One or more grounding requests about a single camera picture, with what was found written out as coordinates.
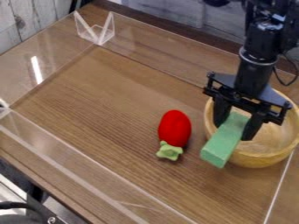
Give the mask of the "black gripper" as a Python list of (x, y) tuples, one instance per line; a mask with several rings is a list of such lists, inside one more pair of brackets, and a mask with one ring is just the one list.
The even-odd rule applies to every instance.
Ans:
[(270, 84), (266, 85), (259, 95), (254, 96), (235, 89), (235, 75), (209, 72), (207, 78), (209, 82), (203, 93), (214, 100), (213, 121), (217, 127), (226, 122), (233, 107), (251, 114), (242, 133), (243, 141), (251, 141), (254, 139), (263, 123), (284, 124), (286, 113), (294, 105), (272, 88)]

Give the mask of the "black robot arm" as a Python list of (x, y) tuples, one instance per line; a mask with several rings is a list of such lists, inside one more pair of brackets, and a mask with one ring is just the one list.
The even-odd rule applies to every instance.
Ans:
[(285, 122), (293, 103), (273, 89), (277, 62), (299, 42), (299, 0), (203, 0), (214, 7), (242, 3), (246, 42), (239, 49), (238, 73), (210, 72), (203, 93), (214, 100), (214, 124), (221, 126), (233, 108), (250, 113), (242, 139), (250, 141), (262, 125)]

